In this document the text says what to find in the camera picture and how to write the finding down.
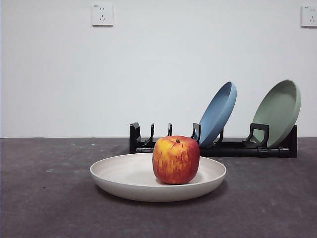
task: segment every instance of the white plate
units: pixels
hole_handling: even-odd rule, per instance
[[[129,154],[100,160],[90,173],[104,191],[118,197],[146,202],[171,202],[205,195],[223,181],[226,167],[200,157],[196,176],[182,185],[161,183],[154,175],[152,153]]]

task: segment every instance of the blue plate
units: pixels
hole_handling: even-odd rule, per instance
[[[200,147],[209,147],[226,125],[237,99],[237,89],[232,82],[220,88],[209,103],[199,124],[201,125]]]

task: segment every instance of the green plate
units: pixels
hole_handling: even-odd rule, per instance
[[[291,80],[276,84],[262,100],[253,123],[269,125],[268,147],[276,147],[291,132],[301,108],[301,93]],[[254,130],[252,142],[263,140],[264,132]]]

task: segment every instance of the plate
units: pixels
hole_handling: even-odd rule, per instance
[[[129,154],[100,160],[90,167],[95,183],[112,195],[137,201],[172,202],[192,199],[216,189],[226,167],[200,157],[196,176],[188,183],[168,185],[154,175],[152,153]]]
[[[267,146],[278,146],[291,132],[301,108],[301,93],[292,80],[276,84],[264,97],[253,118],[253,123],[269,125]],[[258,143],[264,132],[255,130],[251,138]]]
[[[227,82],[219,89],[205,110],[199,124],[201,136],[199,145],[209,147],[226,125],[237,99],[237,89],[232,82]]]

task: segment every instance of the plate rim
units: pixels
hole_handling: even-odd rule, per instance
[[[141,184],[135,185],[135,184],[127,184],[127,183],[120,183],[120,182],[110,181],[110,180],[101,178],[100,176],[96,175],[96,174],[92,171],[92,167],[93,167],[95,164],[100,163],[101,161],[104,161],[104,160],[107,160],[107,159],[116,158],[116,157],[124,157],[124,156],[127,156],[127,155],[139,155],[139,154],[145,155],[145,154],[153,154],[153,153],[124,154],[124,155],[117,155],[117,156],[111,156],[111,157],[108,157],[108,158],[104,158],[104,159],[101,159],[101,160],[99,160],[99,161],[94,162],[94,163],[90,166],[90,168],[89,168],[90,174],[91,174],[93,177],[96,177],[96,178],[101,179],[101,180],[103,180],[103,181],[110,182],[110,183],[114,183],[114,184],[118,184],[118,185],[134,186],[134,187],[147,187],[147,188],[151,188],[151,187],[153,187],[153,188],[154,188],[154,187],[155,187],[155,188],[158,188],[158,187],[159,187],[159,188],[166,188],[166,189],[171,188],[171,187],[186,187],[186,186],[195,186],[195,185],[197,186],[197,185],[207,184],[207,183],[216,181],[216,180],[218,180],[218,179],[220,179],[220,178],[223,178],[223,177],[227,174],[227,168],[226,168],[226,166],[225,166],[223,163],[221,163],[221,162],[219,162],[219,161],[216,161],[216,160],[213,160],[213,159],[211,159],[211,158],[203,157],[203,156],[200,156],[200,158],[204,158],[204,159],[212,160],[213,162],[216,162],[217,164],[219,164],[220,166],[222,166],[222,167],[224,168],[224,172],[223,172],[220,176],[218,176],[218,177],[216,177],[216,178],[214,178],[214,179],[212,179],[212,180],[209,180],[209,181],[206,181],[206,182],[201,182],[201,183],[166,184],[166,185],[141,185]]]

